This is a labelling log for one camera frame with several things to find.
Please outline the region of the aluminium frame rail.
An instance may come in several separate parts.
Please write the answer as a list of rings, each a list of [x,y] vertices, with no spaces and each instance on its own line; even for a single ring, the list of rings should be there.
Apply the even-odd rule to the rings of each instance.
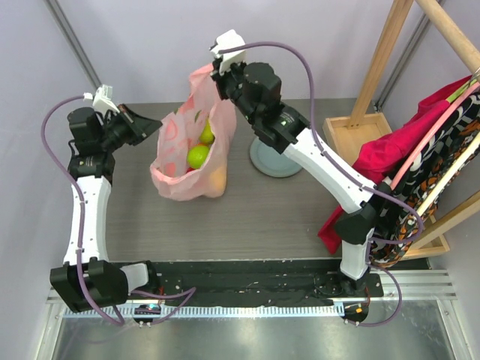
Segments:
[[[43,1],[48,8],[52,18],[55,20],[59,27],[64,39],[67,41],[68,46],[73,52],[79,66],[82,68],[88,81],[96,89],[101,85],[101,79],[94,69],[89,57],[87,56],[79,38],[77,37],[74,28],[72,27],[68,17],[62,9],[62,6],[58,0],[44,0]]]

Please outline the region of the grey plate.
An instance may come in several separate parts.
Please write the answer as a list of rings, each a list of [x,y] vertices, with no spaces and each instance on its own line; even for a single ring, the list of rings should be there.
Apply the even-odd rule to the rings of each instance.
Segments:
[[[287,178],[302,170],[302,167],[295,161],[278,154],[273,148],[261,142],[258,137],[255,137],[251,143],[249,155],[257,170],[273,178]]]

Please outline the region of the wooden upright post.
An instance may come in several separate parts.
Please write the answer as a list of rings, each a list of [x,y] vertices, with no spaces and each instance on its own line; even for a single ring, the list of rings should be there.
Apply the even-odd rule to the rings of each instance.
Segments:
[[[377,86],[388,64],[392,50],[395,47],[401,29],[412,7],[413,0],[394,0],[387,19],[376,45],[375,52],[370,62],[367,75],[353,111],[349,117],[348,128],[358,128],[362,125],[367,108],[371,103]]]

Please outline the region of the wooden round pole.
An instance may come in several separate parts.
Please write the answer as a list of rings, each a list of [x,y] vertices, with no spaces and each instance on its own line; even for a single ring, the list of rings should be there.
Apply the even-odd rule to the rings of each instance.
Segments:
[[[479,50],[435,0],[416,0],[427,18],[474,77],[479,76]]]

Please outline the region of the cream hanger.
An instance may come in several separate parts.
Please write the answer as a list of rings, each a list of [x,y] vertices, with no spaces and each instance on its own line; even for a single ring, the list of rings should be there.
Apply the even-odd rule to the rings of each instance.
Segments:
[[[466,147],[466,150],[454,161],[449,167],[448,171],[442,176],[442,178],[436,183],[433,190],[427,195],[424,202],[418,209],[418,215],[421,217],[431,206],[434,200],[441,194],[447,184],[453,179],[453,177],[463,168],[464,164],[474,155],[475,151],[479,147],[479,133],[472,139],[471,143]]]

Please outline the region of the patterned black orange cloth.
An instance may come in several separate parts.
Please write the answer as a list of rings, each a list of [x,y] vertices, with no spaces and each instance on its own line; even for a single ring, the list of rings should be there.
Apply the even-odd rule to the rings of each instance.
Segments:
[[[476,134],[479,134],[478,89],[471,92],[454,108],[451,115],[422,147],[393,190],[394,197],[417,212],[436,183],[466,150]],[[438,209],[439,197],[440,195],[421,216],[422,220],[430,217]],[[412,244],[410,238],[418,230],[419,225],[415,216],[399,205],[386,202],[374,235],[393,242],[385,244],[376,241],[370,251],[372,263],[381,267],[393,266],[409,250]]]

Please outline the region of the green apple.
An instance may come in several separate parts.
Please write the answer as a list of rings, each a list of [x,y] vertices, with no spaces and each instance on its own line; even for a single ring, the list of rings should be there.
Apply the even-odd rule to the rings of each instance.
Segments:
[[[195,145],[187,153],[187,163],[192,169],[199,169],[209,156],[209,147],[204,144]]]

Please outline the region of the pink plastic bag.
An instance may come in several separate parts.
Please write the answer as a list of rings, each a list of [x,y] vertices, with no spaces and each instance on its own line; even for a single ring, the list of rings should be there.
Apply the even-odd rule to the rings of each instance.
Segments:
[[[210,77],[208,64],[188,77],[190,94],[187,100],[162,120],[157,141],[157,157],[150,165],[151,179],[158,193],[167,199],[192,200],[197,197],[220,197],[212,190],[209,176],[218,167],[226,167],[230,146],[236,132],[234,106],[221,100]],[[193,172],[187,162],[189,150],[200,143],[199,136],[209,120],[215,136],[204,164]]]

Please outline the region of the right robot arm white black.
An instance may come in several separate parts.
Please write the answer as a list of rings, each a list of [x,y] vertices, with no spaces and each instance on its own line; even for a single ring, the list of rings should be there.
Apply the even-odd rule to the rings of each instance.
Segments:
[[[308,171],[339,202],[344,213],[336,223],[342,245],[338,285],[347,296],[358,295],[368,276],[368,241],[374,230],[375,208],[369,180],[332,151],[296,109],[281,100],[281,79],[262,62],[212,63],[211,78],[220,98],[231,101],[254,133],[274,149]]]

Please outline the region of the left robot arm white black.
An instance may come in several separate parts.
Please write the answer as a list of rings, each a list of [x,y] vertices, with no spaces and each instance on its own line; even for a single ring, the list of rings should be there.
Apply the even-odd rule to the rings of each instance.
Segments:
[[[50,272],[50,283],[74,313],[97,307],[122,305],[135,291],[143,299],[154,298],[160,281],[146,260],[118,266],[107,256],[107,205],[116,165],[113,153],[123,145],[136,146],[161,127],[119,104],[100,113],[81,107],[68,117],[73,136],[67,166],[72,182],[73,214],[70,241],[63,264]]]

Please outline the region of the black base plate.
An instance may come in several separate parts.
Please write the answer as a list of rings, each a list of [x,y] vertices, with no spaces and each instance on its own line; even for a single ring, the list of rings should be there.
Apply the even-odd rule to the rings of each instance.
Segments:
[[[194,287],[191,307],[258,308],[332,305],[335,299],[384,295],[378,274],[367,275],[364,289],[343,286],[338,259],[261,259],[154,262],[163,294]]]

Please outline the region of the green pear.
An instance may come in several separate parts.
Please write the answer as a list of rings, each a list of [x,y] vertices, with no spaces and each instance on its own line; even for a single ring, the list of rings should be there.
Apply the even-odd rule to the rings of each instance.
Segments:
[[[214,141],[215,135],[212,132],[209,120],[206,119],[202,133],[199,135],[199,142],[203,145],[211,146]]]

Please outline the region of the magenta cloth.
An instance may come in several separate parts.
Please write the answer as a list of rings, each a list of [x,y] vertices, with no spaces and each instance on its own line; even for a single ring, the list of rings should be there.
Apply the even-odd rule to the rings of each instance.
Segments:
[[[422,141],[435,124],[445,117],[445,112],[452,114],[460,102],[456,98],[450,101],[450,97],[467,83],[470,77],[466,76],[456,82],[448,84],[437,92],[418,103],[418,112],[398,130],[382,136],[374,141],[365,143],[359,152],[358,158],[352,165],[353,169],[361,173],[375,184],[387,183],[401,170],[405,160]],[[471,92],[479,90],[479,85],[466,89],[460,99],[464,100]],[[342,217],[344,211],[338,206],[318,232],[330,254],[335,254],[341,245],[341,237],[335,232],[335,224]]]

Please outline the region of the orange fruit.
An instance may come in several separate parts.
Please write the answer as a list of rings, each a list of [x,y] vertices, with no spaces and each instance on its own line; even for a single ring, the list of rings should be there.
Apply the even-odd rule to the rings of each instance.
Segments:
[[[209,176],[211,188],[214,192],[222,194],[227,186],[227,168],[218,167]]]

